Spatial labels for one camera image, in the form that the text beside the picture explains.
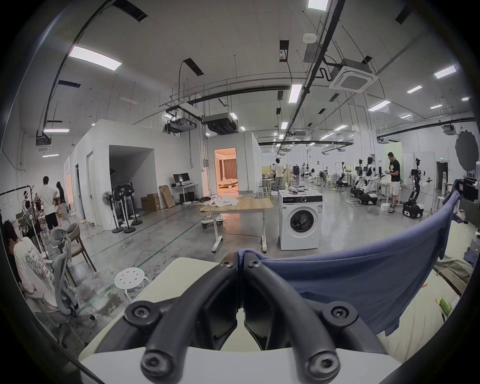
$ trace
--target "cardboard box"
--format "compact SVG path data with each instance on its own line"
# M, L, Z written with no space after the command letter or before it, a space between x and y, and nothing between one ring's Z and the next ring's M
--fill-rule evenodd
M155 212L160 210L160 197L158 196L147 195L140 198L140 201L144 211Z

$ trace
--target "gray office chair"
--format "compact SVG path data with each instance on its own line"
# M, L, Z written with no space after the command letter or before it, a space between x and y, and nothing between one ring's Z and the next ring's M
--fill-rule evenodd
M67 231L62 228L56 228L50 233L50 241L53 245L64 244L63 252L55 257L51 262L53 267L53 274L55 277L55 300L57 301L58 311L48 312L46 306L41 302L43 299L43 294L35 291L32 294L27 293L26 296L30 299L37 300L38 307L42 311L41 313L36 313L37 318L40 321L48 322L54 327L60 329L60 336L58 338L59 344L64 348L67 346L63 343L63 338L65 336L67 326L70 327L72 333L80 340L84 345L85 343L80 336L76 333L74 328L70 323L70 320L73 317L77 317L76 311L78 310L78 302L75 298L73 292L69 288L65 272L67 269L67 262L72 259L72 250L71 250L71 240L67 234ZM91 320L95 320L93 315L90 315Z

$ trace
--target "blue cloth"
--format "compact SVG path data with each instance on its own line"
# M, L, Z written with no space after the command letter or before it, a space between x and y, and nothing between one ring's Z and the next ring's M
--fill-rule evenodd
M442 259L453 209L460 198L453 191L433 216L387 239L362 247L318 256L269 259L252 252L288 281L303 297L321 302L346 301L375 332L387 335L398 328L400 316Z

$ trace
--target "white stool with holes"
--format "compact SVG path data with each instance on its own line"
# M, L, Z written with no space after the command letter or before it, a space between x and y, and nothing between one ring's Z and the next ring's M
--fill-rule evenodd
M115 276L115 286L124 294L124 299L127 304L132 302L127 290L138 287L141 285L145 288L144 280L150 284L150 280L145 277L145 272L140 268L127 268L121 272L118 272Z

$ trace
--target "man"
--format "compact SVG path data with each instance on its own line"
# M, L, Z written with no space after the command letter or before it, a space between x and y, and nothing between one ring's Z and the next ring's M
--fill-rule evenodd
M43 178L43 187L40 188L38 194L35 195L33 203L35 204L40 198L43 203L43 213L49 230L58 227L57 215L53 199L57 196L57 190L48 185L48 176Z
M280 165L280 159L275 159L276 164L274 166L275 182L273 184L273 190L278 191L278 188L282 185L283 174L285 173L285 167Z
M392 193L392 205L388 212L393 213L395 212L395 206L398 201L398 196L400 195L400 163L395 159L392 152L388 153L388 159L390 160L390 167L385 173L392 176L392 186L390 187Z

